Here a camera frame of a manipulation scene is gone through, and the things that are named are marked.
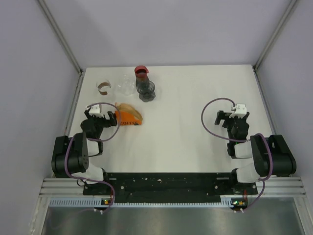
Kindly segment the red lidded coffee carafe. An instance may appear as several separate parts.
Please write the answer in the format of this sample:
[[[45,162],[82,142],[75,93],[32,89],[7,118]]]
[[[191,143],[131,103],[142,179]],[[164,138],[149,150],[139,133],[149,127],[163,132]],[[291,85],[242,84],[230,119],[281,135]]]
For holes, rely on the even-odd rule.
[[[149,70],[144,65],[136,66],[134,69],[136,83],[138,82],[146,82],[149,80],[148,73]]]

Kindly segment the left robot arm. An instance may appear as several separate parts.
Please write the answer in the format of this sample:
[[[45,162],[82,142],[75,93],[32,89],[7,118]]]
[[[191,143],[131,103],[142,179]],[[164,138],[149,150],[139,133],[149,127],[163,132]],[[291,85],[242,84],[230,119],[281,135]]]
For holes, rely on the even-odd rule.
[[[80,124],[82,132],[75,134],[73,138],[68,136],[57,137],[54,144],[51,167],[57,178],[67,178],[65,170],[65,157],[68,144],[72,142],[68,153],[67,170],[73,177],[92,179],[88,184],[94,184],[94,188],[100,194],[110,191],[111,183],[104,169],[94,166],[89,158],[102,155],[103,143],[97,141],[104,128],[117,125],[116,114],[107,112],[108,118],[100,112],[85,110],[86,120]]]

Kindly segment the orange coffee filter box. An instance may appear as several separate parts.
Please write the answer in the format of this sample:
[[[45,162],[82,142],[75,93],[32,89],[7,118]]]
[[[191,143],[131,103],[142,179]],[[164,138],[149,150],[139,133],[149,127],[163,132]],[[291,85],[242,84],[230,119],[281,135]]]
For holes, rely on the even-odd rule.
[[[137,119],[132,114],[120,111],[115,111],[117,122],[120,123],[121,126],[129,126],[129,125],[142,125],[142,120]]]

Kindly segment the dark grey plastic dripper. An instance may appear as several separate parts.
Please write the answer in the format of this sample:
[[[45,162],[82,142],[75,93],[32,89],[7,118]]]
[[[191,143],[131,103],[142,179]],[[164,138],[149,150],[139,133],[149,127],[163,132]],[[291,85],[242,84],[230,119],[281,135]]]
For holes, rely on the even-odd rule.
[[[149,102],[154,100],[155,85],[152,81],[136,81],[136,90],[139,93],[139,98],[144,102]]]

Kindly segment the clear glass with brown band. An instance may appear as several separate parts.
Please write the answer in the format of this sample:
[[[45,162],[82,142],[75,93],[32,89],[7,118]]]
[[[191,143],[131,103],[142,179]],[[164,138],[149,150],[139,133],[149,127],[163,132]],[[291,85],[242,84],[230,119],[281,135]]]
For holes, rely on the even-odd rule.
[[[111,89],[111,84],[107,81],[96,83],[96,88],[101,95],[108,95]]]

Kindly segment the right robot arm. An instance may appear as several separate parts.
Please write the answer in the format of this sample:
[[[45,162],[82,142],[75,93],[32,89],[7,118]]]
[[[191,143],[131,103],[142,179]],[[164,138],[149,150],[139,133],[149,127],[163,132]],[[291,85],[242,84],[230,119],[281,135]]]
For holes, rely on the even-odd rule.
[[[215,124],[223,121],[222,127],[227,130],[227,153],[232,159],[251,159],[246,166],[232,170],[234,178],[228,181],[232,193],[241,193],[246,183],[267,179],[270,176],[285,177],[296,172],[296,161],[282,135],[250,136],[247,118],[236,117],[233,113],[218,111]]]

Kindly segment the clear plastic dripper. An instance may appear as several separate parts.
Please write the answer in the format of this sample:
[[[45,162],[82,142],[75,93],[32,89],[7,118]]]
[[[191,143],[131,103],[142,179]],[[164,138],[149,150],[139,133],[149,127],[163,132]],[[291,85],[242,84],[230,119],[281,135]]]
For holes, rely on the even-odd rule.
[[[121,76],[117,83],[117,91],[124,96],[133,95],[135,93],[135,81],[126,74]]]

